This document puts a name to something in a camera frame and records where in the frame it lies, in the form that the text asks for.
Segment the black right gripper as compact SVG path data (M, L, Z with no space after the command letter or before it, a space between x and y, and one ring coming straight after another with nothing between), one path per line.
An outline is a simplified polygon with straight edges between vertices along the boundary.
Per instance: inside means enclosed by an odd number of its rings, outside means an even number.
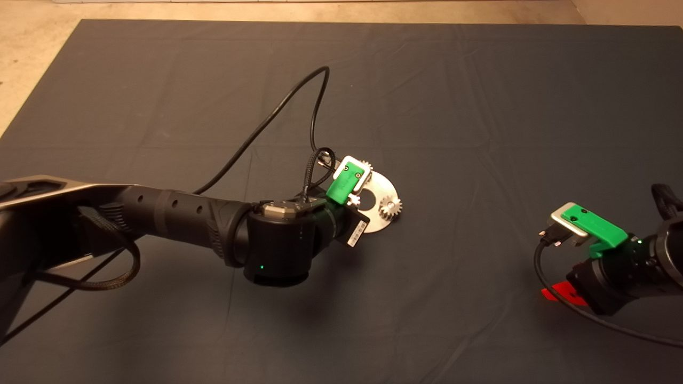
M573 305L590 307L600 316L613 316L634 301L634 297L611 284L598 261L574 265L566 279L567 282L553 285L557 294ZM542 289L542 296L549 301L558 301L548 289Z

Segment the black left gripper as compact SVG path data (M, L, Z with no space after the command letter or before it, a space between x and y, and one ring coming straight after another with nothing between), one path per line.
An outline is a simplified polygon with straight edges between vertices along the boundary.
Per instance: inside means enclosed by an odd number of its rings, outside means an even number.
M335 232L332 237L338 243L355 247L369 226L370 219L353 206L335 209Z

